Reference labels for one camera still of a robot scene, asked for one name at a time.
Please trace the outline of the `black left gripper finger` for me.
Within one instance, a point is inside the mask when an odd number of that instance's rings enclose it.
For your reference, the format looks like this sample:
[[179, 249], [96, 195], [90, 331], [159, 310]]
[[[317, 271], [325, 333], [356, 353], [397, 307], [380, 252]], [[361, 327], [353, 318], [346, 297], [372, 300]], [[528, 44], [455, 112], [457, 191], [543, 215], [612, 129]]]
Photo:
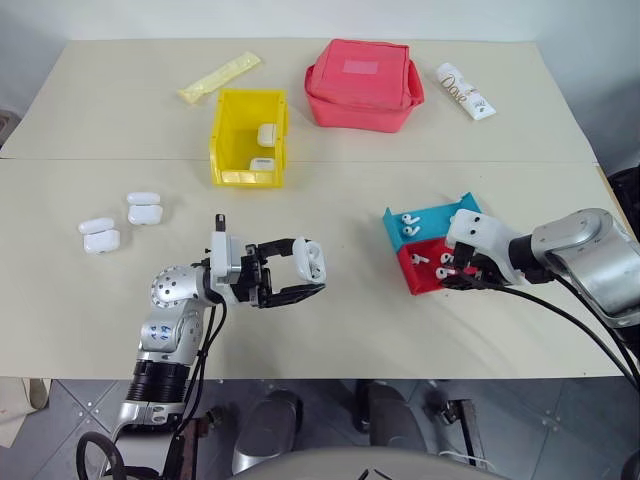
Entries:
[[259, 307], [276, 308], [296, 304], [319, 293], [325, 287], [326, 285], [324, 283], [303, 284], [282, 288], [277, 293], [265, 291], [259, 297]]
[[256, 247], [256, 252], [261, 262], [266, 262], [268, 258], [274, 256], [289, 257], [293, 255], [294, 242], [293, 238], [283, 238], [260, 243]]

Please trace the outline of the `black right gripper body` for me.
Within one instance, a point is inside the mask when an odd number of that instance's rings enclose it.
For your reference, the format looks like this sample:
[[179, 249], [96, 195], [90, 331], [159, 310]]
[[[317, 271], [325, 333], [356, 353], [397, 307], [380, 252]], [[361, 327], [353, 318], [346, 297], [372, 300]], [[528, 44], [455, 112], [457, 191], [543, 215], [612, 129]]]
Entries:
[[470, 266], [476, 269], [475, 278], [481, 282], [492, 285], [510, 284], [501, 273], [497, 264], [486, 255], [475, 254], [471, 258]]

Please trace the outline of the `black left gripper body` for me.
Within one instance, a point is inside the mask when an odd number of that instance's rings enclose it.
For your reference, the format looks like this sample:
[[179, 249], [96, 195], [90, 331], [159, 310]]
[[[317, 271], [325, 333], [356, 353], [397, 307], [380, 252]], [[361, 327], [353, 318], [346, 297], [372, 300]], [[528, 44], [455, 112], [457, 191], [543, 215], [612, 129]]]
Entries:
[[241, 257], [241, 271], [233, 294], [239, 303], [252, 306], [273, 306], [270, 270], [267, 267], [269, 247], [266, 243], [249, 244]]

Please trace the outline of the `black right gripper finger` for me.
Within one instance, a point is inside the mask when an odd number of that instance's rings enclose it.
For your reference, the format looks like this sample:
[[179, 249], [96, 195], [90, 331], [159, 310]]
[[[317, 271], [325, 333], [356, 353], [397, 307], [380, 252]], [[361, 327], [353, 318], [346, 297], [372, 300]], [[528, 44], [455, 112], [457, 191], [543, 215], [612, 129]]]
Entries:
[[452, 290], [496, 290], [499, 285], [486, 282], [478, 279], [475, 276], [463, 275], [449, 275], [445, 279], [440, 281], [440, 285], [443, 288]]
[[457, 272], [471, 273], [475, 272], [475, 267], [471, 264], [475, 248], [463, 242], [456, 242], [453, 248], [453, 268]]

